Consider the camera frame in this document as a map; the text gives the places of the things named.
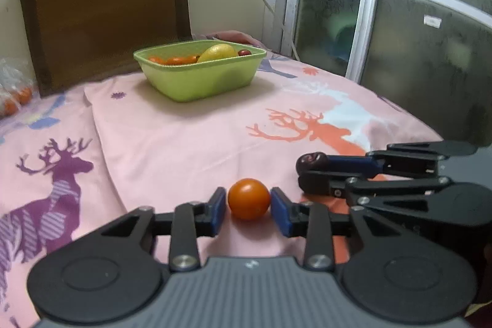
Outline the dark purple plum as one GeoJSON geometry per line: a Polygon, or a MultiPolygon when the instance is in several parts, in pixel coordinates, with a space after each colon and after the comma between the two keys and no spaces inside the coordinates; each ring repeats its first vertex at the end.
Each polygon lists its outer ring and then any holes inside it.
{"type": "Polygon", "coordinates": [[[296,172],[301,175],[308,171],[323,171],[328,166],[328,156],[322,152],[303,154],[295,164],[296,172]]]}

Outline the green plastic basket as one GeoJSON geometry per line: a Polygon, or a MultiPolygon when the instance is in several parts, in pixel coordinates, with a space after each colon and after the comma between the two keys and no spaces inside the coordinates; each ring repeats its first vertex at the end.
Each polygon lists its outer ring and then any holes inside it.
{"type": "Polygon", "coordinates": [[[133,58],[156,90],[174,101],[188,102],[247,87],[266,58],[266,51],[230,41],[199,40],[144,48],[134,52],[133,58]],[[171,57],[201,55],[219,43],[231,45],[236,52],[248,49],[252,54],[183,66],[159,65],[149,61],[149,57],[160,57],[166,61],[171,57]]]}

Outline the pink deer bedsheet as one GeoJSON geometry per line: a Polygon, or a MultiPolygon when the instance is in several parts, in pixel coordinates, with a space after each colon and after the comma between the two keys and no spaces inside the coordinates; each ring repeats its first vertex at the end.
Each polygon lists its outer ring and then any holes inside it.
{"type": "Polygon", "coordinates": [[[40,257],[137,207],[172,211],[243,178],[299,201],[304,153],[436,140],[370,90],[275,53],[249,86],[189,103],[142,73],[36,99],[1,123],[1,324],[36,322],[26,280],[40,257]]]}

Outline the brown seat cushion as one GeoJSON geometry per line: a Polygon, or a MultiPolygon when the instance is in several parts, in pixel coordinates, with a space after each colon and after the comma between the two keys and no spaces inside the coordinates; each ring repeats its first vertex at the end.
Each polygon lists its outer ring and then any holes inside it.
{"type": "Polygon", "coordinates": [[[39,93],[139,69],[133,53],[191,37],[188,0],[20,0],[39,93]]]}

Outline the red cherry tomato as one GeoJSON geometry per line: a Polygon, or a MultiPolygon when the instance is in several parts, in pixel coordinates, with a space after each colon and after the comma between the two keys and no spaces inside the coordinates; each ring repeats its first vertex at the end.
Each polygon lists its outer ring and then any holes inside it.
{"type": "Polygon", "coordinates": [[[242,49],[238,51],[238,56],[249,56],[251,54],[252,54],[251,51],[248,49],[242,49]]]}

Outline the clear plastic fruit bag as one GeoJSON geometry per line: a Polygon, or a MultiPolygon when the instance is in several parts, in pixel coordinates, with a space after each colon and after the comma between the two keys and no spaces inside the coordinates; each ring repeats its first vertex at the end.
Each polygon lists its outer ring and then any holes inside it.
{"type": "Polygon", "coordinates": [[[30,103],[37,84],[27,60],[1,57],[1,118],[10,117],[30,103]]]}

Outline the sliding glass door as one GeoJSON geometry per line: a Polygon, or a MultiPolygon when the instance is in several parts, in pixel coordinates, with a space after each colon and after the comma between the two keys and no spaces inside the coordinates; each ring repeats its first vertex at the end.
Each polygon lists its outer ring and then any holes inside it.
{"type": "Polygon", "coordinates": [[[491,0],[268,0],[263,41],[446,139],[491,143],[491,0]]]}

